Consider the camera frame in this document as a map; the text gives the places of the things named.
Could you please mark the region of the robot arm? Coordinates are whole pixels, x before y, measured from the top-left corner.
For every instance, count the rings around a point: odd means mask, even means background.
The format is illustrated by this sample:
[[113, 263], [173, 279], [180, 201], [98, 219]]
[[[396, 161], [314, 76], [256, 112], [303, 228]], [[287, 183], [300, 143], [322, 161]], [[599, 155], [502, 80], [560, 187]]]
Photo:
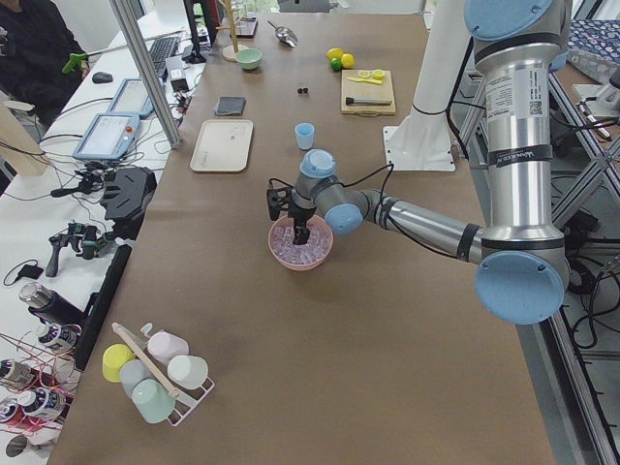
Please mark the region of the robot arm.
[[551, 218], [553, 157], [549, 73], [566, 57], [572, 5], [568, 1], [442, 1], [426, 45], [410, 115], [389, 131], [386, 157], [395, 170], [446, 167], [435, 143], [457, 66], [473, 62], [482, 75], [487, 134], [484, 226], [389, 196], [354, 190], [322, 149], [307, 152], [295, 184], [269, 194], [269, 213], [286, 211], [294, 238], [322, 216], [338, 234], [363, 222], [401, 233], [438, 254], [478, 265], [477, 296], [496, 317], [533, 325], [561, 307], [569, 282], [565, 239]]

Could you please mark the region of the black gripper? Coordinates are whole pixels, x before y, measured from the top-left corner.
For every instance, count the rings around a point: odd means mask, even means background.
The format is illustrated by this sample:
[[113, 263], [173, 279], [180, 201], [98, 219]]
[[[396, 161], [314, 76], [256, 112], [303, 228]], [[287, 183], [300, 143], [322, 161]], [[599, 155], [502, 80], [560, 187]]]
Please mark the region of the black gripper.
[[314, 216], [316, 205], [298, 191], [291, 191], [289, 197], [288, 216], [294, 219], [294, 245], [305, 245], [310, 237], [307, 221]]

